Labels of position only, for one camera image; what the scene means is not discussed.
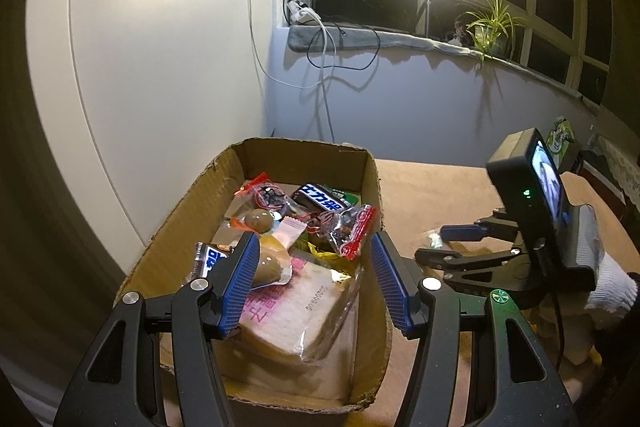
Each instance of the tabletop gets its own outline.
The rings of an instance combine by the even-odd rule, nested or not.
[[[500,198],[483,168],[431,165],[392,160],[376,160],[380,176],[384,229],[393,239],[399,253],[412,257],[424,245],[425,232],[442,225],[472,223],[501,206]],[[625,271],[640,272],[640,255],[624,228],[609,207],[584,178],[570,172],[562,174],[562,183],[572,204],[591,204],[596,212],[600,235],[607,252]],[[464,245],[468,253],[499,251],[508,244],[497,239]],[[462,333],[456,395],[449,425],[464,424],[469,384],[470,334]],[[386,427],[393,426],[402,403],[417,341],[406,340],[394,329],[391,355],[385,378],[375,402],[364,411],[345,416],[303,415],[256,408],[233,403],[239,426],[304,425],[305,427]],[[570,396],[579,395],[596,374],[597,360],[590,359],[579,367],[565,361],[561,376]],[[168,397],[167,420],[177,426],[179,416]]]

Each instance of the brown egg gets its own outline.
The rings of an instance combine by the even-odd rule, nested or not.
[[[261,255],[252,286],[263,286],[275,282],[280,279],[281,272],[282,268],[276,259],[269,255]]]
[[[258,233],[265,233],[269,232],[273,227],[273,216],[268,210],[256,208],[246,213],[244,223]]]

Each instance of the potted plant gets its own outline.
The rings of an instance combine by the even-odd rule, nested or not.
[[[467,25],[467,28],[471,30],[475,47],[482,53],[481,67],[486,55],[506,58],[508,48],[511,49],[509,58],[513,58],[514,31],[516,26],[520,26],[520,19],[511,16],[509,13],[510,4],[507,4],[505,0],[486,0],[486,2],[490,8],[489,12],[484,10],[466,12],[476,19]]]

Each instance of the window sill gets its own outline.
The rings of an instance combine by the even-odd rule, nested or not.
[[[322,39],[316,36],[318,29],[318,26],[291,26],[289,28],[289,35],[287,37],[287,45],[289,49],[296,53],[306,53],[307,49],[309,49],[311,52],[321,52]],[[327,30],[334,38],[334,41],[338,47],[338,51],[375,50],[378,47],[378,40],[371,30],[347,27],[346,35],[341,35],[338,32],[338,29],[333,26],[329,26]],[[476,50],[461,48],[460,46],[447,44],[446,42],[438,42],[422,37],[414,37],[411,35],[380,30],[377,30],[377,33],[380,36],[380,49],[405,48],[420,51],[437,50],[445,55],[472,57],[476,60],[480,60],[481,57],[481,53]],[[314,37],[315,39],[312,43],[312,46],[311,48],[309,48],[309,44]],[[329,49],[333,51],[331,44],[329,44],[327,50]],[[527,76],[539,82],[542,82],[543,84],[546,84],[547,86],[550,86],[555,90],[559,90],[568,97],[584,103],[585,107],[595,115],[597,115],[599,112],[599,106],[591,102],[591,100],[585,98],[580,92],[576,91],[575,89],[571,89],[564,84],[560,84],[559,82],[552,80],[544,74],[530,70],[529,68],[525,68],[517,62],[505,60],[503,58],[490,57],[489,55],[487,55],[485,57],[485,60],[497,62],[503,66],[506,66],[507,68],[510,68],[511,70],[517,71],[518,73],[526,74]]]

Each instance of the white knitted cuff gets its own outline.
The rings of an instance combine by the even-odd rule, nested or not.
[[[598,270],[596,289],[585,305],[597,330],[610,328],[620,322],[636,302],[638,285],[618,263],[605,253]]]

